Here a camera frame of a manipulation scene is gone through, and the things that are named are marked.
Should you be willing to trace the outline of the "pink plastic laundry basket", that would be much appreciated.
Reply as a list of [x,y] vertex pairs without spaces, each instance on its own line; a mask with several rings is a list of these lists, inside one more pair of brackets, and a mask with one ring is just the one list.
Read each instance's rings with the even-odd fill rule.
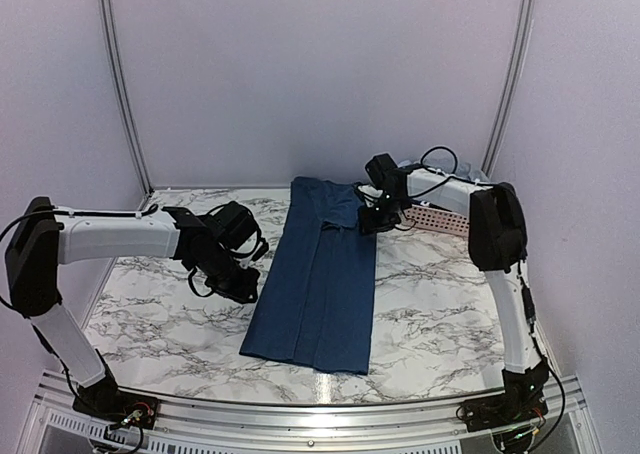
[[469,221],[461,214],[426,201],[413,203],[400,215],[403,227],[423,229],[466,238]]

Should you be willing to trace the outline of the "dark blue t-shirt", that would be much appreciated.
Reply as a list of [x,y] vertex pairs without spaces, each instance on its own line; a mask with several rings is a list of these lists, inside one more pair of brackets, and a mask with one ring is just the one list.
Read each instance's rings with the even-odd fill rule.
[[377,243],[352,186],[290,185],[282,236],[240,353],[324,373],[369,371]]

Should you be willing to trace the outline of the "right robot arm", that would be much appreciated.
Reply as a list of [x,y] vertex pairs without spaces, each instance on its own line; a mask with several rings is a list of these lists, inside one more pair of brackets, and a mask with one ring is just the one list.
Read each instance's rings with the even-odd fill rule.
[[473,419],[490,413],[506,422],[519,420],[541,400],[550,368],[536,336],[528,235],[514,187],[465,179],[425,162],[399,166],[388,154],[374,156],[365,171],[370,184],[359,190],[365,204],[358,211],[365,234],[395,228],[401,212],[422,203],[467,219],[469,257],[491,288],[502,331],[504,392],[467,404],[465,413]]

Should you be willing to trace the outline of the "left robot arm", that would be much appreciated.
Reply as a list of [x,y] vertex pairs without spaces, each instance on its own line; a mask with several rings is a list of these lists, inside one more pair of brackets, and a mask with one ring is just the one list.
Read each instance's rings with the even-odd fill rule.
[[197,297],[219,295],[238,304],[258,299],[260,273],[253,268],[269,249],[258,222],[236,201],[204,214],[185,207],[152,205],[138,211],[87,211],[36,197],[1,236],[8,299],[3,304],[27,320],[44,349],[74,382],[75,409],[116,419],[153,399],[125,393],[107,361],[92,346],[65,306],[59,286],[63,267],[120,258],[175,261]]

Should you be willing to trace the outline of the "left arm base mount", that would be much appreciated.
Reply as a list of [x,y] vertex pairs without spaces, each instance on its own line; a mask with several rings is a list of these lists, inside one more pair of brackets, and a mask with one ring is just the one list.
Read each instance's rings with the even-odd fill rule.
[[121,390],[117,384],[97,383],[74,391],[73,409],[110,423],[110,429],[154,427],[159,400],[156,397]]

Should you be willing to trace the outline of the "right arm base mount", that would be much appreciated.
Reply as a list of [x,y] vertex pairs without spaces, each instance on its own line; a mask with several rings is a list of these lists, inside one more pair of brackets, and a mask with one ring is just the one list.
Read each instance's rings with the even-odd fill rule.
[[514,423],[540,419],[548,413],[546,398],[541,392],[525,400],[514,390],[463,401],[456,417],[469,432],[501,428]]

